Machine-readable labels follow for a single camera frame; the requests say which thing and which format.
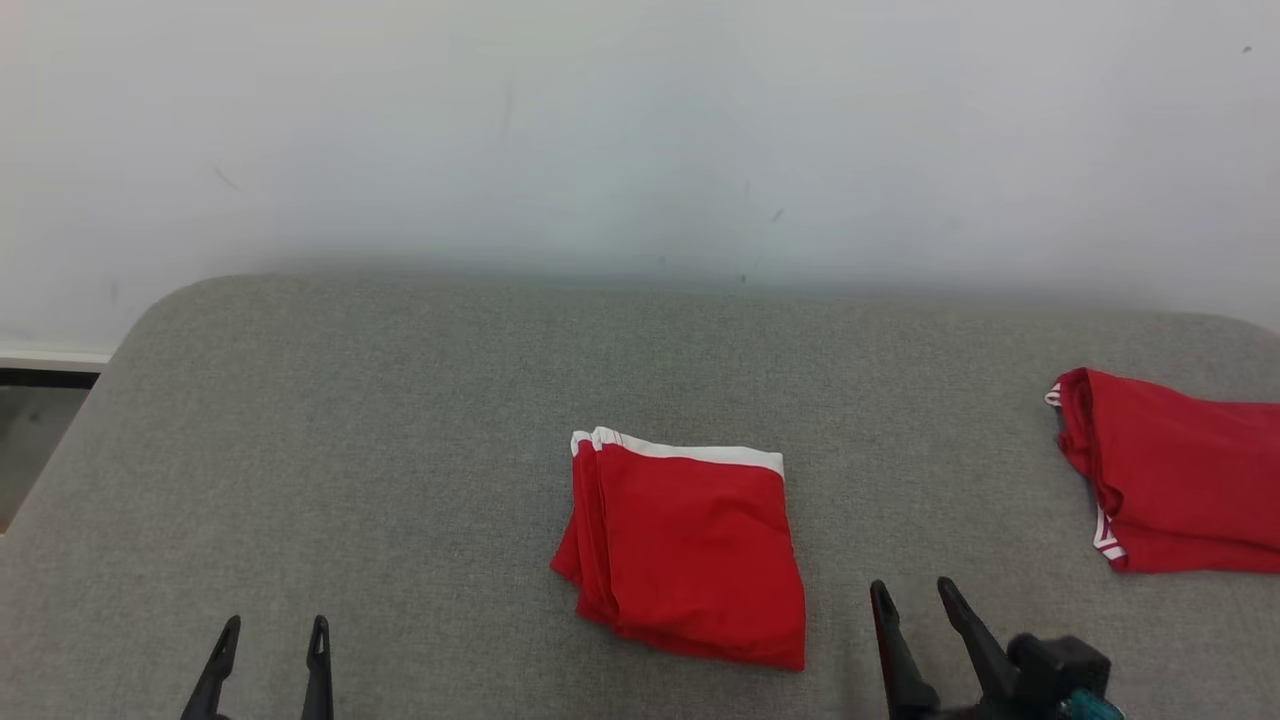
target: red cloth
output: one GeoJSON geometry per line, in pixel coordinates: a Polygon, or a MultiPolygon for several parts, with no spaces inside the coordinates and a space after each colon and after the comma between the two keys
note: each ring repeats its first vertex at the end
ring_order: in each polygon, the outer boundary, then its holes
{"type": "Polygon", "coordinates": [[[804,670],[804,587],[782,456],[573,436],[573,514],[552,569],[579,615],[659,650],[804,670]]]}
{"type": "Polygon", "coordinates": [[[1280,404],[1211,402],[1079,368],[1059,447],[1098,498],[1116,570],[1280,573],[1280,404]]]}

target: gray cushion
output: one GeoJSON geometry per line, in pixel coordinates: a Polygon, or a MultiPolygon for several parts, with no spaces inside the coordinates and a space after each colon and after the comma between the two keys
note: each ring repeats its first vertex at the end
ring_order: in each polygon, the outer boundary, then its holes
{"type": "Polygon", "coordinates": [[[1001,641],[1076,634],[1135,717],[1270,717],[1280,578],[1125,577],[1042,396],[1078,365],[1280,401],[1221,318],[251,277],[152,307],[0,541],[0,714],[175,717],[232,614],[232,717],[883,716],[881,578],[924,675],[977,700],[934,579],[1001,641]],[[786,456],[809,612],[792,674],[573,615],[547,564],[571,430],[786,456]]]}

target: white stripe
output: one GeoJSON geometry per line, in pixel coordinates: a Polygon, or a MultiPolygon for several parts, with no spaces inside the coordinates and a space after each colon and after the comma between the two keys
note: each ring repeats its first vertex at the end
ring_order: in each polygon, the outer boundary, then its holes
{"type": "Polygon", "coordinates": [[[1115,560],[1116,557],[1124,557],[1129,555],[1123,547],[1120,547],[1120,541],[1116,539],[1116,534],[1111,532],[1111,518],[1102,511],[1102,506],[1098,506],[1098,525],[1093,530],[1093,547],[1102,552],[1102,556],[1107,560],[1115,560]]]}
{"type": "Polygon", "coordinates": [[[786,479],[782,471],[781,452],[764,452],[750,447],[676,447],[646,442],[617,430],[611,430],[609,428],[595,428],[590,434],[581,430],[573,433],[573,455],[577,455],[577,443],[584,439],[590,439],[596,450],[600,450],[605,445],[618,445],[636,455],[646,457],[687,457],[690,460],[718,462],[721,465],[764,468],[765,470],[773,470],[780,478],[786,479]]]}

